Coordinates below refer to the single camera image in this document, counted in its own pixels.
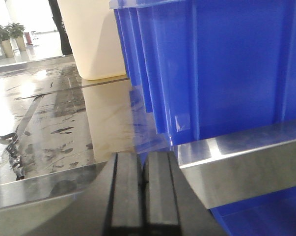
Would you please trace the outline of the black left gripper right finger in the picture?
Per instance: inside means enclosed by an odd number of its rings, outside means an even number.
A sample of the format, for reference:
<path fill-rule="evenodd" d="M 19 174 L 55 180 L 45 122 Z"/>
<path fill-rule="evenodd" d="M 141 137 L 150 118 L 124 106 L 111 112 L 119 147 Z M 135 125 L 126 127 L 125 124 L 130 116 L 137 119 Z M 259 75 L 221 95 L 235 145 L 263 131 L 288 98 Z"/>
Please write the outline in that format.
<path fill-rule="evenodd" d="M 150 152 L 143 179 L 146 235 L 226 235 L 192 190 L 173 152 Z"/>

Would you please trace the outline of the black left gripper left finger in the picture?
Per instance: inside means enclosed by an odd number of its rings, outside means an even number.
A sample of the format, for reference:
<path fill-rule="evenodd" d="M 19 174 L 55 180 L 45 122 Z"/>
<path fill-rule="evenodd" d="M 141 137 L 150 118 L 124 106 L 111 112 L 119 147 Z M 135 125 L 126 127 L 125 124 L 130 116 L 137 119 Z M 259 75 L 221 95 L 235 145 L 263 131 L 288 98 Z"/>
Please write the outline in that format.
<path fill-rule="evenodd" d="M 29 236 L 141 236 L 141 163 L 118 152 L 75 201 Z"/>

